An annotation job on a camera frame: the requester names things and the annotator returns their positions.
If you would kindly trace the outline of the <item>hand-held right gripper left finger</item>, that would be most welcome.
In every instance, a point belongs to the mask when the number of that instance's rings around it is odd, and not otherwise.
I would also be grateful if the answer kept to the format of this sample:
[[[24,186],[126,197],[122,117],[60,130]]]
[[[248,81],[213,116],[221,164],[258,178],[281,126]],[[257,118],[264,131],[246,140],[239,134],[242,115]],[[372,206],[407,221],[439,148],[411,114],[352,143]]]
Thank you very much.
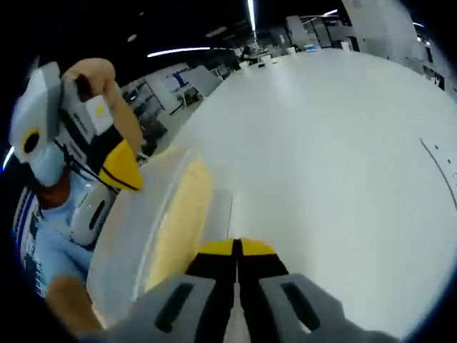
[[[223,342],[236,280],[235,239],[203,245],[183,274],[140,296],[127,317],[82,342]]]

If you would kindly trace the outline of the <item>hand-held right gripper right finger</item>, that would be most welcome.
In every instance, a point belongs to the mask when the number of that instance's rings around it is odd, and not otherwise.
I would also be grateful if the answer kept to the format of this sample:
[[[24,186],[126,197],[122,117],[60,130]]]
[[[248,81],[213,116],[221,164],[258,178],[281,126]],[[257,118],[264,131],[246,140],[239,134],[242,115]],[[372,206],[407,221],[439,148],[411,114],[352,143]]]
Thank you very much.
[[[271,246],[247,238],[239,244],[241,305],[253,341],[396,341],[347,319],[341,301],[303,274],[288,272]]]

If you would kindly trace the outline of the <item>person's left hand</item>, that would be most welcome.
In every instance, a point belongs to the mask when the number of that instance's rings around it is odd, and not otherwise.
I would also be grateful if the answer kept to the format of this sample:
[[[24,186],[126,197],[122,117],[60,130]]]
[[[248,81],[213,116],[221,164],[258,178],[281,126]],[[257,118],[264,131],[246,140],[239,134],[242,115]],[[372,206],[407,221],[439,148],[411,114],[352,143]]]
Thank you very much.
[[[115,68],[101,58],[87,58],[76,62],[62,75],[63,81],[74,81],[80,100],[86,101],[103,95],[107,99],[115,94]]]

